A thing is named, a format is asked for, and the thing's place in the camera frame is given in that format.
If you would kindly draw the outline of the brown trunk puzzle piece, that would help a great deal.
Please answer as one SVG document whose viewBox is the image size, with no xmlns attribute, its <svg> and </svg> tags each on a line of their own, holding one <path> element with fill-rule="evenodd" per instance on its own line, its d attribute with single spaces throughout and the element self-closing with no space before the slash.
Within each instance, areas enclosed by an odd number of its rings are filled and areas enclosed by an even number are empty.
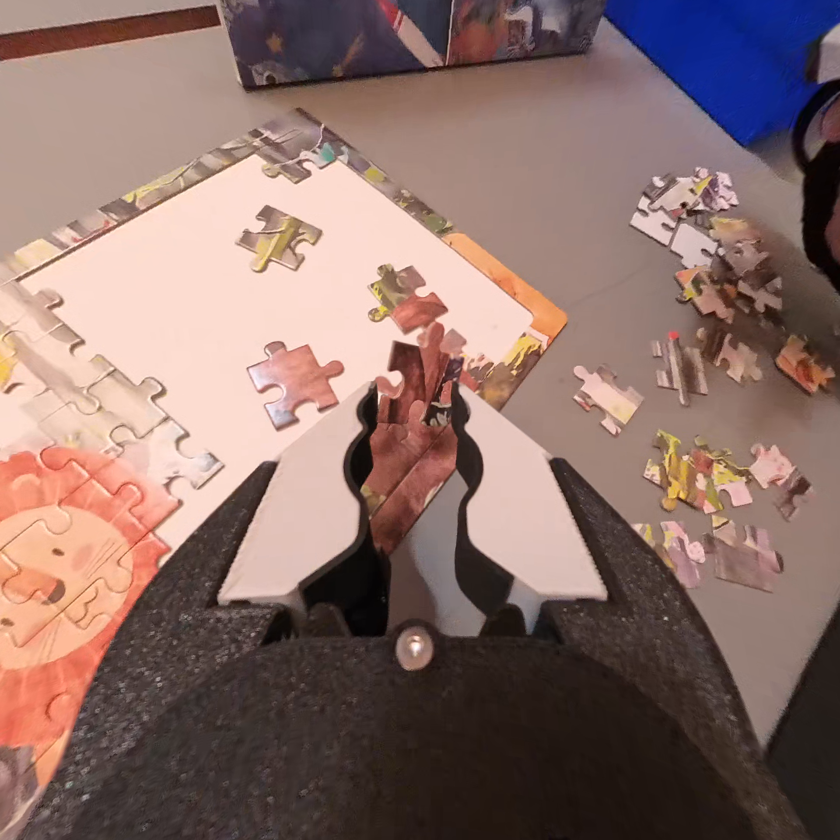
<svg viewBox="0 0 840 840">
<path fill-rule="evenodd" d="M 452 385 L 463 370 L 466 338 L 438 322 L 426 326 L 416 344 L 393 342 L 388 359 L 389 373 L 399 374 L 394 384 L 379 375 L 377 421 L 406 425 L 415 403 L 423 408 L 420 421 L 429 427 L 445 427 L 452 411 Z"/>
</svg>

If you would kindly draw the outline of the pale grey-green puzzle piece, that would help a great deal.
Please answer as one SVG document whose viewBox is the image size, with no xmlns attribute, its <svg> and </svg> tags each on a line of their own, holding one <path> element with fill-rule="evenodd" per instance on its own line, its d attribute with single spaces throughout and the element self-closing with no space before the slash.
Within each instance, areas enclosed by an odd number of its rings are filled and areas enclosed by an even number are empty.
<svg viewBox="0 0 840 840">
<path fill-rule="evenodd" d="M 145 377 L 139 384 L 134 383 L 99 354 L 93 355 L 89 362 L 97 376 L 85 386 L 85 393 L 98 407 L 117 417 L 119 424 L 135 437 L 144 437 L 169 418 L 156 403 L 165 392 L 161 382 Z"/>
</svg>

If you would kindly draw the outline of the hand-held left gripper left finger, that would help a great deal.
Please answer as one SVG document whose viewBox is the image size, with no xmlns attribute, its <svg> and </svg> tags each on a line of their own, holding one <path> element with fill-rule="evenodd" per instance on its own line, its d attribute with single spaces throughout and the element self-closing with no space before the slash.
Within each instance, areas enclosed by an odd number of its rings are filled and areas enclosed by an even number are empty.
<svg viewBox="0 0 840 840">
<path fill-rule="evenodd" d="M 318 603 L 357 618 L 382 590 L 362 488 L 373 469 L 379 393 L 359 386 L 286 448 L 217 593 L 221 606 Z"/>
</svg>

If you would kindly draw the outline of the pile of puzzle pieces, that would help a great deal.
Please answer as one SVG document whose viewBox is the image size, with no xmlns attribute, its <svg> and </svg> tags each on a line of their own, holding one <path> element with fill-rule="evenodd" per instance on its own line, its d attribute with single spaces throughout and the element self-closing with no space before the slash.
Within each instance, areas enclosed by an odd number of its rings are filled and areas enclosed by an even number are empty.
<svg viewBox="0 0 840 840">
<path fill-rule="evenodd" d="M 645 448 L 642 476 L 657 491 L 665 515 L 690 509 L 706 532 L 693 538 L 681 521 L 638 523 L 633 529 L 687 590 L 704 573 L 718 581 L 770 594 L 784 562 L 766 528 L 737 523 L 733 513 L 751 512 L 763 491 L 784 522 L 791 522 L 814 492 L 813 483 L 792 456 L 803 421 L 783 421 L 803 413 L 801 394 L 826 390 L 831 366 L 808 339 L 784 323 L 784 284 L 761 227 L 739 217 L 739 197 L 730 175 L 697 167 L 687 176 L 654 176 L 633 212 L 633 229 L 667 248 L 678 261 L 675 301 L 686 310 L 682 329 L 671 331 L 696 347 L 705 362 L 708 395 L 694 396 L 688 408 L 714 434 L 726 432 L 734 446 L 703 434 L 653 432 Z M 652 356 L 654 387 L 662 363 Z"/>
</svg>

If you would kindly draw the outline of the white and green puzzle piece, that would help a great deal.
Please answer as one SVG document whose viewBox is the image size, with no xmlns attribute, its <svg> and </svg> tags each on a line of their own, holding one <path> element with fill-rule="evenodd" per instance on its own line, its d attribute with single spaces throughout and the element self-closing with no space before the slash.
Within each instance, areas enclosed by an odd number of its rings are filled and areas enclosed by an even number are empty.
<svg viewBox="0 0 840 840">
<path fill-rule="evenodd" d="M 222 471 L 224 464 L 206 450 L 185 455 L 181 443 L 187 437 L 181 425 L 167 418 L 144 436 L 119 441 L 121 457 L 158 485 L 167 487 L 172 481 L 183 479 L 198 489 Z"/>
</svg>

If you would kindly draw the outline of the red-tipped grey striped puzzle piece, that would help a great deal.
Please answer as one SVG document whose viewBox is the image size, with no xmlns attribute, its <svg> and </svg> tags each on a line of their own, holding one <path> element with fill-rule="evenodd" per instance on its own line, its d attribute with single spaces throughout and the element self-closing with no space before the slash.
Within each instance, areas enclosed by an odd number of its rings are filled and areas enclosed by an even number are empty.
<svg viewBox="0 0 840 840">
<path fill-rule="evenodd" d="M 705 362 L 698 348 L 684 345 L 679 334 L 671 331 L 666 339 L 652 341 L 650 349 L 661 362 L 655 373 L 658 388 L 675 392 L 686 408 L 694 396 L 708 395 Z"/>
</svg>

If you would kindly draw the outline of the assembled lion puzzle pieces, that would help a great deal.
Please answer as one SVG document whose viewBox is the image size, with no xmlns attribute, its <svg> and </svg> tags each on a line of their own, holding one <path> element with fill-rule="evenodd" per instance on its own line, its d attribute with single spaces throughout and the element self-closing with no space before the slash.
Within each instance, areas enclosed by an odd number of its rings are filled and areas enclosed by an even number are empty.
<svg viewBox="0 0 840 840">
<path fill-rule="evenodd" d="M 123 458 L 47 448 L 1 466 L 1 740 L 46 786 L 181 502 Z"/>
</svg>

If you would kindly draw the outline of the assembled grey branch pieces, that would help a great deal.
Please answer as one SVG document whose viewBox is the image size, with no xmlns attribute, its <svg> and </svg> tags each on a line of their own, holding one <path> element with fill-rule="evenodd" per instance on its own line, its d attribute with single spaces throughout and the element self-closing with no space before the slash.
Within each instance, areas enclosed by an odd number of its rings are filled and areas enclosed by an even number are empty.
<svg viewBox="0 0 840 840">
<path fill-rule="evenodd" d="M 22 410 L 53 444 L 119 454 L 114 434 L 131 431 L 85 393 L 97 376 L 93 355 L 77 354 L 84 340 L 56 315 L 61 303 L 52 290 L 30 292 L 16 280 L 2 281 L 2 392 L 31 391 Z"/>
</svg>

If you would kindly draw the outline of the illustrated puzzle box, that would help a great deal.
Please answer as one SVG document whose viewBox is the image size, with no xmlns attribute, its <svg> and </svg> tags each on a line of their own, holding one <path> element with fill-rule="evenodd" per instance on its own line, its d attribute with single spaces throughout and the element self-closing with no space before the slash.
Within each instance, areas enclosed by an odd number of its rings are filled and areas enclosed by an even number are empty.
<svg viewBox="0 0 840 840">
<path fill-rule="evenodd" d="M 219 1 L 245 89 L 577 56 L 604 1 Z"/>
</svg>

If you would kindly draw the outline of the lion puzzle tray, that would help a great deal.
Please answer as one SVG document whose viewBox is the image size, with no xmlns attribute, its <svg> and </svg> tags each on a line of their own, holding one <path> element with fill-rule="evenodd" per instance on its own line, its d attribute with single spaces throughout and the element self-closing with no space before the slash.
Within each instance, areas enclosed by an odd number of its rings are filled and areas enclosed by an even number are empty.
<svg viewBox="0 0 840 840">
<path fill-rule="evenodd" d="M 418 292 L 436 293 L 448 308 L 436 322 L 466 339 L 452 391 L 468 388 L 496 410 L 567 324 L 565 311 L 323 123 L 336 162 L 298 184 L 262 173 L 264 129 L 315 123 L 302 110 L 284 114 L 2 258 L 2 281 L 61 297 L 56 315 L 84 340 L 79 356 L 99 354 L 133 382 L 163 384 L 157 404 L 186 430 L 185 455 L 206 450 L 224 464 L 198 489 L 184 479 L 167 486 L 181 502 L 155 531 L 169 551 L 118 630 L 165 571 L 186 595 L 205 593 L 215 612 L 212 584 L 199 574 L 241 526 L 211 532 L 192 570 L 175 553 L 252 472 L 265 462 L 275 469 L 286 448 L 359 386 L 379 375 L 400 382 L 387 370 L 392 343 L 416 344 L 423 329 L 403 334 L 390 318 L 368 319 L 378 266 L 421 273 Z M 316 245 L 297 247 L 305 257 L 298 270 L 270 264 L 255 273 L 251 253 L 236 246 L 243 230 L 262 228 L 256 214 L 264 205 L 321 229 Z M 258 393 L 246 371 L 274 341 L 290 350 L 308 344 L 320 364 L 341 361 L 344 373 L 331 381 L 338 405 L 320 412 L 303 404 L 298 423 L 276 430 L 265 404 L 279 391 Z M 121 458 L 122 450 L 53 444 L 22 410 L 31 393 L 2 392 L 2 461 L 53 447 Z M 34 772 L 2 747 L 2 837 L 21 830 L 55 775 L 39 789 Z"/>
</svg>

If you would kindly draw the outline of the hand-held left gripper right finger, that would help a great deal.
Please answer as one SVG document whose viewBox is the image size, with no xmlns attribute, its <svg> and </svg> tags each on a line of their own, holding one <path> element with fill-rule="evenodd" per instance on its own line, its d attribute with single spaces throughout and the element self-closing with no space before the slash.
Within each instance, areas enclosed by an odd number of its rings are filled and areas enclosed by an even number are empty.
<svg viewBox="0 0 840 840">
<path fill-rule="evenodd" d="M 606 602 L 550 454 L 469 388 L 454 387 L 451 408 L 466 486 L 455 576 L 466 598 L 485 618 L 514 606 L 526 625 L 546 602 Z"/>
</svg>

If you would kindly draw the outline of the green and grey puzzle piece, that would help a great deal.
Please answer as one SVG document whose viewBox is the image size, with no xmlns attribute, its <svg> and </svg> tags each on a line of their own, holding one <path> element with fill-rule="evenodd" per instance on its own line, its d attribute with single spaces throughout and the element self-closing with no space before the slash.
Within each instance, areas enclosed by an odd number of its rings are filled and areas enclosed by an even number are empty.
<svg viewBox="0 0 840 840">
<path fill-rule="evenodd" d="M 256 214 L 260 230 L 245 229 L 236 238 L 236 246 L 251 253 L 250 268 L 255 273 L 278 264 L 296 271 L 305 257 L 298 253 L 301 244 L 316 245 L 322 237 L 320 228 L 272 205 L 264 205 Z"/>
</svg>

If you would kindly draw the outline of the blue plastic bin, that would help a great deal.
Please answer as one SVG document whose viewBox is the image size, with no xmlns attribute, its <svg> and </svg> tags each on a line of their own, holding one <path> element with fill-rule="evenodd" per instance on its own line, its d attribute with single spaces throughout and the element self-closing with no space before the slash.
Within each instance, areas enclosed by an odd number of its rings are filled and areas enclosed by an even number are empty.
<svg viewBox="0 0 840 840">
<path fill-rule="evenodd" d="M 609 1 L 606 19 L 743 146 L 792 127 L 838 1 Z"/>
</svg>

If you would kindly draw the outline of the grey desk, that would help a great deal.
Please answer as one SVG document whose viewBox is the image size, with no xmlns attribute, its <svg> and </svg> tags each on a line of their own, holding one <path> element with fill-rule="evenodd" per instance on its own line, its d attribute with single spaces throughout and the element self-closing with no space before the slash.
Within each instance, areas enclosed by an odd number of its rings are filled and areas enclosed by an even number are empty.
<svg viewBox="0 0 840 840">
<path fill-rule="evenodd" d="M 743 452 L 777 444 L 815 494 L 784 521 L 761 492 L 736 522 L 784 558 L 773 594 L 711 580 L 692 598 L 769 747 L 838 600 L 838 400 L 773 362 L 739 387 L 714 371 L 690 409 L 654 383 L 649 341 L 689 330 L 674 260 L 632 230 L 651 175 L 728 172 L 770 251 L 788 313 L 815 339 L 833 291 L 799 249 L 799 188 L 744 150 L 608 23 L 587 56 L 246 92 L 206 28 L 2 62 L 2 252 L 47 234 L 286 108 L 328 124 L 569 315 L 505 414 L 569 459 L 630 522 L 656 522 L 642 477 L 658 428 Z"/>
</svg>

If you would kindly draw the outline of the brown and green puzzle piece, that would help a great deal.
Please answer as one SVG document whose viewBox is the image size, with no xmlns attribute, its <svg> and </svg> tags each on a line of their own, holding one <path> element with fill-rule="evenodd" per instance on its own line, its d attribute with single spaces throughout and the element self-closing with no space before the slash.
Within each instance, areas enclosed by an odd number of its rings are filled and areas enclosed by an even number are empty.
<svg viewBox="0 0 840 840">
<path fill-rule="evenodd" d="M 368 286 L 376 299 L 376 305 L 367 313 L 371 322 L 391 319 L 403 334 L 408 334 L 425 329 L 448 314 L 448 308 L 436 293 L 418 292 L 426 286 L 426 281 L 414 266 L 397 269 L 392 264 L 383 264 L 377 267 L 376 274 L 377 278 Z"/>
</svg>

